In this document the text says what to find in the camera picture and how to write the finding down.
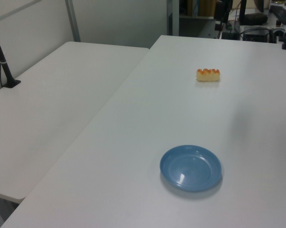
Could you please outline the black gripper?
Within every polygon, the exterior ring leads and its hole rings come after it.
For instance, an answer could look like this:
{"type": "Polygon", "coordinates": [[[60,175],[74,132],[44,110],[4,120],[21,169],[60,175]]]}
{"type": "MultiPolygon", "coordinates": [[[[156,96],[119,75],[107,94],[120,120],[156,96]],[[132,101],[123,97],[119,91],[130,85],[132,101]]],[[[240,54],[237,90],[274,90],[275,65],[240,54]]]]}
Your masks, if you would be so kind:
{"type": "Polygon", "coordinates": [[[215,30],[222,30],[222,23],[226,23],[226,29],[232,30],[231,23],[228,22],[232,0],[218,0],[215,5],[215,30]]]}

